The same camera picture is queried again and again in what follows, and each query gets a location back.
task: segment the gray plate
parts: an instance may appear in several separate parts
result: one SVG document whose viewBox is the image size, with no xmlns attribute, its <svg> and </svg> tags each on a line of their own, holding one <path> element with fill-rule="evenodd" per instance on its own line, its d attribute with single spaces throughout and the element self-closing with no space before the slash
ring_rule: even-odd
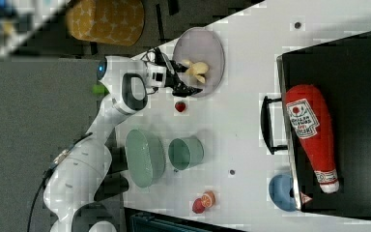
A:
<svg viewBox="0 0 371 232">
<path fill-rule="evenodd" d="M 199 27 L 184 32 L 174 48 L 173 60 L 181 63 L 184 59 L 193 63 L 205 62 L 210 67 L 205 84 L 193 76 L 179 73 L 186 85 L 203 89 L 193 97 L 201 98 L 212 93 L 221 81 L 225 66 L 224 51 L 216 34 Z"/>
</svg>

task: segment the tabletop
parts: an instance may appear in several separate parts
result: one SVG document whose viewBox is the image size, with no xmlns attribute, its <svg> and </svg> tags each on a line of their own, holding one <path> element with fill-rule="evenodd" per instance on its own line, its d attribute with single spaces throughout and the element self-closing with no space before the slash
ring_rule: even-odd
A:
<svg viewBox="0 0 371 232">
<path fill-rule="evenodd" d="M 296 29 L 294 24 L 301 23 Z M 187 111 L 177 113 L 179 99 L 169 91 L 152 95 L 140 113 L 116 128 L 120 144 L 131 129 L 156 134 L 165 149 L 177 137 L 195 135 L 205 150 L 203 163 L 178 173 L 166 158 L 166 170 L 148 189 L 138 188 L 128 172 L 125 207 L 196 220 L 244 231 L 365 231 L 371 221 L 285 213 L 273 205 L 268 183 L 289 172 L 286 152 L 272 156 L 260 131 L 265 95 L 278 97 L 276 57 L 284 52 L 371 30 L 371 1 L 267 0 L 206 27 L 216 33 L 225 53 L 219 87 L 205 98 L 188 98 Z M 176 41 L 161 50 L 172 55 Z M 284 144 L 281 104 L 271 110 L 276 145 Z M 193 201 L 213 190 L 217 205 L 202 215 Z"/>
</svg>

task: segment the gray floor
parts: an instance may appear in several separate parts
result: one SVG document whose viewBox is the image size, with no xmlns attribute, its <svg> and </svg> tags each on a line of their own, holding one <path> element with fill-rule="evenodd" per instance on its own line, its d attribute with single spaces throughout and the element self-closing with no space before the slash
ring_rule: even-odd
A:
<svg viewBox="0 0 371 232">
<path fill-rule="evenodd" d="M 97 61 L 0 61 L 0 232 L 26 231 L 43 171 L 91 125 L 98 100 Z M 120 217 L 120 199 L 106 204 Z M 53 217 L 40 194 L 31 231 L 48 231 Z"/>
</svg>

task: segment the yellow stool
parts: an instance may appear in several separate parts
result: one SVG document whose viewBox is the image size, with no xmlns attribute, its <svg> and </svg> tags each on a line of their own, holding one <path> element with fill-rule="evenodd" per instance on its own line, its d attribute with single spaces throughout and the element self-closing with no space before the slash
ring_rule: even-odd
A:
<svg viewBox="0 0 371 232">
<path fill-rule="evenodd" d="M 67 24 L 78 40 L 130 46 L 143 32 L 144 8 L 140 0 L 80 0 Z"/>
</svg>

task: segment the food item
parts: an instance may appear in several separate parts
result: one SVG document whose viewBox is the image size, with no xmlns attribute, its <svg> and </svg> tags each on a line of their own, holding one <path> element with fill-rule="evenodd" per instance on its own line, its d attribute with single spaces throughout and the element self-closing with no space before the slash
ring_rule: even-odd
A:
<svg viewBox="0 0 371 232">
<path fill-rule="evenodd" d="M 201 198 L 198 198 L 194 201 L 192 205 L 192 212 L 195 214 L 203 214 L 206 208 L 203 206 Z"/>
<path fill-rule="evenodd" d="M 215 204 L 215 196 L 212 191 L 204 192 L 203 196 L 201 197 L 201 201 L 204 207 L 210 208 Z"/>
<path fill-rule="evenodd" d="M 186 110 L 186 104 L 182 101 L 176 102 L 174 107 L 176 107 L 177 111 L 180 113 Z"/>
<path fill-rule="evenodd" d="M 297 85 L 286 93 L 286 106 L 321 190 L 325 193 L 338 191 L 332 124 L 321 91 L 313 85 Z"/>
<path fill-rule="evenodd" d="M 209 66 L 204 62 L 192 63 L 189 60 L 183 60 L 183 64 L 188 67 L 188 70 L 185 71 L 186 74 L 192 75 L 197 78 L 198 81 L 205 84 L 206 77 L 205 74 L 209 71 Z"/>
</svg>

